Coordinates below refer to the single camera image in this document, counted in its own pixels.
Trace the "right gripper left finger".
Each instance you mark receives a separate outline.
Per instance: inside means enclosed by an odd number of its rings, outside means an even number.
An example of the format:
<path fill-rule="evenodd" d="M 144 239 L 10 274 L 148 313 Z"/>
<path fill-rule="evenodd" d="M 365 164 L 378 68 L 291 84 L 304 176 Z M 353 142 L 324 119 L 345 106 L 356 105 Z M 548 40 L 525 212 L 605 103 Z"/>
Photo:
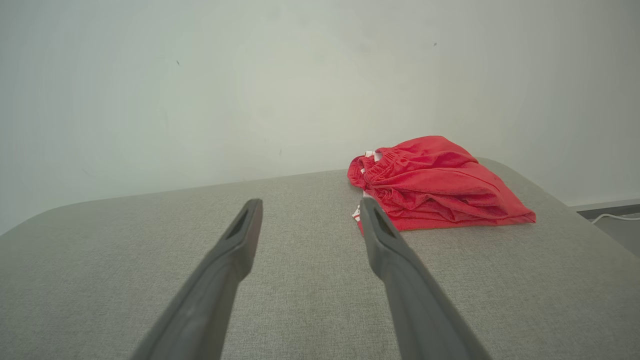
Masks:
<path fill-rule="evenodd" d="M 219 360 L 240 283 L 253 268 L 263 201 L 248 200 L 133 353 L 133 360 Z"/>

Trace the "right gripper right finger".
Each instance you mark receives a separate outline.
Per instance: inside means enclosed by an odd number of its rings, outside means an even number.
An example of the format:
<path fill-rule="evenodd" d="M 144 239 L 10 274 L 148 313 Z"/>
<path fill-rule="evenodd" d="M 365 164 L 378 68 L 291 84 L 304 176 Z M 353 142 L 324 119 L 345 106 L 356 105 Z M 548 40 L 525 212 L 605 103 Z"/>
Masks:
<path fill-rule="evenodd" d="M 359 203 L 370 268 L 383 282 L 403 360 L 488 360 L 489 353 L 382 207 Z"/>

